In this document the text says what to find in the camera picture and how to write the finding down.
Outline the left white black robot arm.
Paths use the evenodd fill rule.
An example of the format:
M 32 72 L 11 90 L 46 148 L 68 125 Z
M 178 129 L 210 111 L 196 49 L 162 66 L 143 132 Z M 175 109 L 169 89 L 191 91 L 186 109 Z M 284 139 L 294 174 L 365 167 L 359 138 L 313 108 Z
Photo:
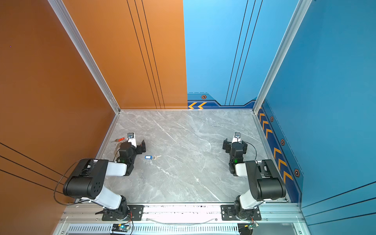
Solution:
M 119 156 L 114 161 L 84 158 L 76 163 L 75 169 L 63 186 L 65 196 L 80 199 L 80 203 L 92 202 L 102 207 L 97 214 L 103 221 L 140 221 L 144 206 L 128 205 L 127 199 L 105 187 L 106 177 L 130 176 L 136 156 L 146 152 L 146 143 L 137 145 L 132 138 L 122 143 Z

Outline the right small circuit board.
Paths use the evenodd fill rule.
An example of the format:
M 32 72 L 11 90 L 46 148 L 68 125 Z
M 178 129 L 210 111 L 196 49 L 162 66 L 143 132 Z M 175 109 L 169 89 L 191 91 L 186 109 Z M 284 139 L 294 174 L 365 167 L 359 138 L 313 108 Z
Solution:
M 249 230 L 253 230 L 254 228 L 259 227 L 259 224 L 252 218 L 251 223 L 245 225 L 244 227 L 249 229 Z

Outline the green circuit board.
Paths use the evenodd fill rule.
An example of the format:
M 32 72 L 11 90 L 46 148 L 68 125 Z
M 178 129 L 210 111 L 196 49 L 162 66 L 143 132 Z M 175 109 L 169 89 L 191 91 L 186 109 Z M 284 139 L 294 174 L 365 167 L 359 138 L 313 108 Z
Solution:
M 112 225 L 111 233 L 115 235 L 130 234 L 131 226 L 125 223 L 117 223 Z

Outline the blue tag key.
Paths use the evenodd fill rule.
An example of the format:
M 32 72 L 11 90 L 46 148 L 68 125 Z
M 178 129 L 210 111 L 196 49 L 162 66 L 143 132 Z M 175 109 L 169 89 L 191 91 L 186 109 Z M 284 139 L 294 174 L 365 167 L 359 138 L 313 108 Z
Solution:
M 145 156 L 145 159 L 147 159 L 147 160 L 156 160 L 159 157 L 160 157 L 160 155 L 158 155 L 158 156 L 149 156 L 149 155 L 147 155 L 147 156 Z

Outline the aluminium front rail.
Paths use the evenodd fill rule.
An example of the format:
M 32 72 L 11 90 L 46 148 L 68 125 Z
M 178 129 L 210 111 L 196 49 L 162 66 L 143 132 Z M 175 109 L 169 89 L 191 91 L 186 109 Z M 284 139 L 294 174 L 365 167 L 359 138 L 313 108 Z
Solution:
M 223 223 L 223 203 L 145 203 L 141 222 L 161 224 Z M 101 207 L 80 204 L 66 207 L 58 223 L 104 223 Z M 296 203 L 269 202 L 259 206 L 261 223 L 305 223 Z

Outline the red tag key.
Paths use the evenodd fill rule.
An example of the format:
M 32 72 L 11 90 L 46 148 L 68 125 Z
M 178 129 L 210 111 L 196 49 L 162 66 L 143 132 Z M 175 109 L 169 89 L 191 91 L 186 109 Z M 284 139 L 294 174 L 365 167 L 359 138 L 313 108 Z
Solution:
M 125 140 L 125 138 L 115 139 L 115 140 L 112 141 L 112 143 L 120 143 L 124 140 Z

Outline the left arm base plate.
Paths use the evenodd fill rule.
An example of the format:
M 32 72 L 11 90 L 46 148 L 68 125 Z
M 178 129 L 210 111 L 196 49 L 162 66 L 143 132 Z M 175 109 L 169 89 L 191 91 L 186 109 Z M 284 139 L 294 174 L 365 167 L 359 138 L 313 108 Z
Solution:
M 116 214 L 114 212 L 105 213 L 102 216 L 102 221 L 124 221 L 127 222 L 129 220 L 141 221 L 144 213 L 144 205 L 128 205 L 128 214 Z

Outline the white vented grille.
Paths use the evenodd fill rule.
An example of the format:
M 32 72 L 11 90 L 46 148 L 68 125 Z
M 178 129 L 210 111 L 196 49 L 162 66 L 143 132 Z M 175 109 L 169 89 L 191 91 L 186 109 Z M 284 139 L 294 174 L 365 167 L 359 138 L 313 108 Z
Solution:
M 65 235 L 114 235 L 113 224 L 71 224 Z M 127 235 L 239 235 L 237 224 L 162 225 L 136 223 Z

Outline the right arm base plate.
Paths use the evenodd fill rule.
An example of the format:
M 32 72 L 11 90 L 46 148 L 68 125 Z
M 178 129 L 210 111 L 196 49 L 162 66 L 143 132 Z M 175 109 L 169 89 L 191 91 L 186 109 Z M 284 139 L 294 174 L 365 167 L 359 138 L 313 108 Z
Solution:
M 223 221 L 238 220 L 238 221 L 261 221 L 261 213 L 259 208 L 246 210 L 237 214 L 235 206 L 232 204 L 221 205 L 221 216 Z

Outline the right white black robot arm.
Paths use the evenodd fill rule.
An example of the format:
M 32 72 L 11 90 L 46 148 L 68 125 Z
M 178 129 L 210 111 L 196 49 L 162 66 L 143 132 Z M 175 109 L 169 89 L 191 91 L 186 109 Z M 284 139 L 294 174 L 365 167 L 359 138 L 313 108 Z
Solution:
M 273 160 L 244 160 L 248 143 L 237 135 L 232 141 L 225 139 L 222 149 L 229 154 L 229 171 L 236 177 L 246 177 L 249 190 L 234 201 L 234 210 L 229 217 L 238 220 L 260 219 L 259 206 L 266 201 L 284 198 L 287 189 Z

